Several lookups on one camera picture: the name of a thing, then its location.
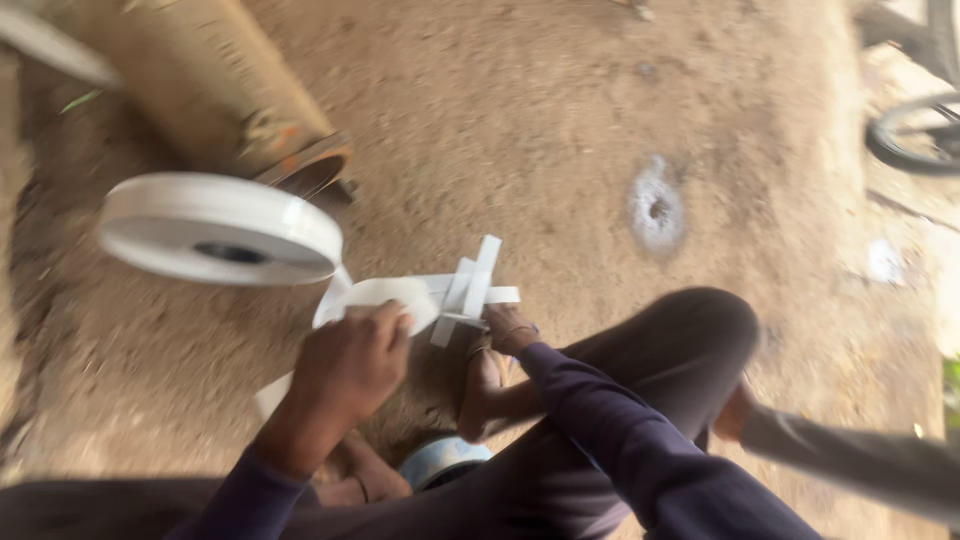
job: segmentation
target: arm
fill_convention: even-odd
[[[276,540],[314,471],[406,375],[408,315],[391,301],[303,342],[290,391],[196,520],[166,540]]]
[[[942,442],[829,428],[756,405],[741,444],[752,454],[960,527],[960,450]]]
[[[613,482],[651,538],[819,538],[727,459],[704,455],[606,375],[543,343],[520,364],[550,418]]]

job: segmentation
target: wet spot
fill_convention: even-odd
[[[634,234],[654,253],[673,250],[684,236],[684,205],[665,172],[666,160],[653,156],[650,166],[637,175],[631,194]]]

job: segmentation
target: blade of grass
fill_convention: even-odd
[[[60,111],[60,114],[63,114],[63,113],[65,113],[65,112],[67,112],[68,110],[71,110],[71,109],[73,109],[74,107],[77,107],[78,105],[83,105],[84,103],[86,103],[86,102],[88,102],[88,101],[93,101],[94,99],[96,99],[97,96],[99,96],[99,95],[102,94],[102,93],[103,93],[103,92],[102,92],[101,90],[90,90],[90,91],[87,92],[86,94],[84,94],[84,95],[80,96],[79,98],[77,98],[77,99],[71,101],[70,103],[68,103],[68,104],[66,105],[66,107],[64,107],[64,108]]]

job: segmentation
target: knee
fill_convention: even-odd
[[[758,334],[759,322],[750,304],[723,289],[691,287],[660,297],[654,302],[657,305],[682,318],[704,337],[735,333],[756,340]]]

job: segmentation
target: rusty metal pipe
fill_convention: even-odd
[[[86,0],[59,17],[197,170],[310,196],[349,159],[238,0]]]

